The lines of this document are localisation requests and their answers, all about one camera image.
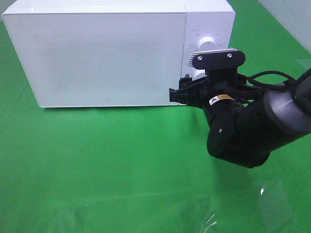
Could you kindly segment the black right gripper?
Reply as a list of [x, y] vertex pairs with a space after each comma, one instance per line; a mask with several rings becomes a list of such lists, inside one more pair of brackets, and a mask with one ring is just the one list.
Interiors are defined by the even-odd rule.
[[170, 102], [178, 102], [200, 109], [243, 109], [244, 104], [259, 98], [262, 88], [247, 84], [248, 77], [239, 73], [210, 72], [193, 79], [189, 74], [180, 78], [178, 90], [169, 89]]

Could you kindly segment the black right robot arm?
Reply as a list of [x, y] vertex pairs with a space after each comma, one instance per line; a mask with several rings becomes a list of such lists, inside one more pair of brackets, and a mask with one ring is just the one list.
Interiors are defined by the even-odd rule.
[[171, 102], [204, 111], [208, 153], [247, 168], [265, 163], [270, 153], [311, 132], [311, 73], [277, 85], [260, 84], [236, 69], [210, 70], [181, 78]]

